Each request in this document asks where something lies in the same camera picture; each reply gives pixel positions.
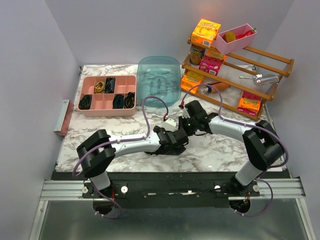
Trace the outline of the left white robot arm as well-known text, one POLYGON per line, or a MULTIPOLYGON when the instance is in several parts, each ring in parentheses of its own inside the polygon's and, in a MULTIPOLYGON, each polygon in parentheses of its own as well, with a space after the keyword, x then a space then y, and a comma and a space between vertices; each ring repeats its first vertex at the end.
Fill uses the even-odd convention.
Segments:
POLYGON ((84 177, 94 185, 93 191, 101 198, 111 191, 107 168, 115 158, 135 153, 150 155, 180 155, 189 143, 184 129, 165 130, 155 126, 148 135, 111 136, 98 130, 76 149, 84 177))

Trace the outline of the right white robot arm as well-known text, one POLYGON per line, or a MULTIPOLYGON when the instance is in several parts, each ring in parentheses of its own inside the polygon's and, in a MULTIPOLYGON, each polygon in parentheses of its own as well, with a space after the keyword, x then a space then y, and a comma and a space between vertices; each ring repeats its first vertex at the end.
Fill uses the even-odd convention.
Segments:
POLYGON ((183 107, 178 127, 184 129, 188 136, 200 131, 223 135, 244 143, 248 161, 231 178, 229 184, 230 191, 236 196, 247 192, 248 186, 286 153, 269 122, 261 120, 250 124, 224 118, 219 113, 208 114, 197 100, 183 107))

